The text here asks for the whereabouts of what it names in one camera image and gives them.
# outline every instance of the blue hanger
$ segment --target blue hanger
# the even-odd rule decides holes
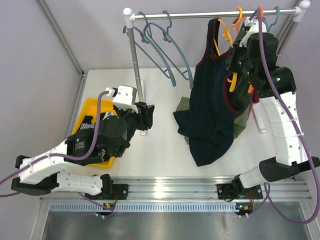
[[[123,32],[123,33],[126,33],[126,29],[127,29],[127,27],[124,26],[122,32]],[[133,29],[140,33],[141,41],[142,41],[143,43],[151,44],[151,45],[152,45],[152,47],[154,48],[154,50],[158,53],[158,55],[159,55],[160,58],[162,59],[164,65],[165,65],[165,67],[166,67],[166,70],[163,70],[163,69],[157,64],[157,62],[156,62],[136,41],[134,41],[134,43],[138,46],[139,49],[141,49],[141,50],[143,51],[143,53],[144,53],[145,55],[147,55],[147,57],[161,70],[161,72],[162,72],[168,79],[171,79],[172,86],[175,87],[175,86],[177,85],[175,76],[174,76],[174,74],[173,74],[173,72],[172,72],[172,70],[171,70],[168,62],[166,61],[166,59],[164,58],[164,56],[161,54],[161,52],[159,51],[159,49],[158,49],[158,48],[155,46],[155,44],[149,39],[149,37],[146,36],[146,34],[145,34],[143,31],[141,31],[139,28],[137,28],[137,27],[135,27],[135,26],[133,27]]]
[[[265,24],[266,26],[266,31],[269,33],[271,28],[277,24],[278,20],[279,20],[279,17],[280,17],[280,7],[279,6],[276,6],[274,9],[276,9],[276,17],[275,17],[275,20],[272,24],[270,24],[270,26],[268,26],[268,22],[266,19],[263,19],[263,23]]]
[[[145,17],[145,14],[143,12],[139,12],[139,14],[144,16],[146,25],[143,28],[143,32],[146,33],[149,38],[153,41],[153,43],[158,47],[158,49],[163,53],[163,55],[169,60],[169,62],[175,67],[175,69],[177,69],[177,71],[183,76],[183,78],[187,81],[189,81],[189,86],[192,89],[194,86],[194,82],[193,82],[193,77],[192,77],[192,73],[190,70],[190,66],[188,64],[188,61],[184,55],[184,53],[182,52],[182,50],[180,49],[180,47],[178,46],[178,44],[175,42],[175,40],[169,35],[169,28],[172,27],[172,19],[170,17],[170,14],[164,10],[163,13],[167,14],[168,19],[169,19],[169,26],[165,29],[163,29],[161,26],[159,26],[158,24],[154,23],[154,22],[150,22],[148,23],[147,18]],[[170,57],[165,53],[165,51],[157,44],[157,42],[153,39],[152,37],[152,33],[151,33],[151,28],[150,25],[154,25],[156,26],[158,29],[160,29],[162,31],[163,34],[163,40],[168,42],[168,43],[173,43],[173,45],[175,46],[175,48],[177,49],[177,51],[179,52],[185,67],[186,67],[186,71],[182,72],[177,65],[170,59]]]

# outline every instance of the yellow bin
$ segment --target yellow bin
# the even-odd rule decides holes
[[[92,116],[93,119],[91,121],[92,124],[96,123],[97,120],[97,107],[98,107],[98,99],[96,98],[87,98],[85,100],[84,105],[82,107],[81,113],[76,121],[75,127],[72,131],[72,134],[75,134],[77,130],[80,128],[81,123],[83,122],[85,116]],[[114,115],[117,115],[114,110],[114,104],[111,100],[102,99],[101,101],[101,113],[105,112],[113,112]],[[108,161],[102,163],[93,163],[91,166],[109,169],[112,167],[112,164],[116,158],[113,156]]]

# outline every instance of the white wall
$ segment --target white wall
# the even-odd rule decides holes
[[[273,9],[276,5],[281,8],[292,8],[296,0],[46,0],[47,5],[55,16],[61,30],[66,36],[81,67],[90,69],[121,69],[132,68],[132,59],[128,37],[122,33],[125,25],[123,9],[132,8],[134,13],[143,11],[146,14],[161,13],[201,13],[233,11],[239,5],[244,10],[254,10],[259,5],[265,9]],[[285,17],[281,17],[274,32],[283,24]],[[228,25],[232,19],[225,18]],[[207,35],[209,19],[175,19],[170,30],[171,36],[179,44],[185,54],[189,65],[194,67],[202,58]],[[167,20],[157,20],[163,27],[168,25]],[[135,26],[143,29],[144,22],[139,21]],[[159,40],[160,45],[169,54],[178,66],[183,66],[183,61],[172,46],[163,41],[161,31],[155,29],[153,35]],[[139,34],[135,35],[136,41],[141,43]],[[227,49],[229,44],[221,42],[221,48]],[[155,59],[159,60],[152,47],[146,48]],[[154,67],[154,64],[138,49],[138,60],[141,68]]]
[[[63,141],[79,76],[35,0],[0,1],[0,179]],[[8,194],[11,181],[0,188]],[[38,198],[0,200],[0,239],[27,240]]]
[[[299,24],[279,63],[292,69],[297,87],[297,111],[304,137],[311,154],[320,157],[320,25],[319,1],[311,1],[311,8]],[[312,173],[301,174],[316,200]]]

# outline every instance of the table surface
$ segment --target table surface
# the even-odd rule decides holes
[[[112,168],[83,166],[70,168],[67,172],[88,176],[110,174],[112,177],[222,177],[244,173],[260,161],[275,156],[275,142],[267,112],[260,104],[266,133],[258,132],[251,114],[246,129],[220,159],[197,167],[184,136],[177,132],[178,125],[173,116],[181,97],[190,97],[189,82],[175,69],[172,72],[176,87],[159,69],[140,69],[145,84],[145,100],[149,105],[155,105],[153,126],[146,136],[137,131],[130,148],[113,162]],[[106,87],[117,88],[119,85],[136,86],[133,69],[90,70],[79,112],[87,98],[97,98]]]

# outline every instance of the navy blue tank top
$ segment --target navy blue tank top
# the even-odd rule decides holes
[[[194,86],[190,95],[189,110],[173,113],[179,125],[178,133],[189,137],[190,152],[197,164],[213,163],[230,148],[234,141],[234,121],[246,106],[233,102],[235,93],[229,92],[232,75],[225,63],[229,49],[218,56],[214,39],[218,43],[220,22],[215,18],[208,23],[206,49],[196,66]]]

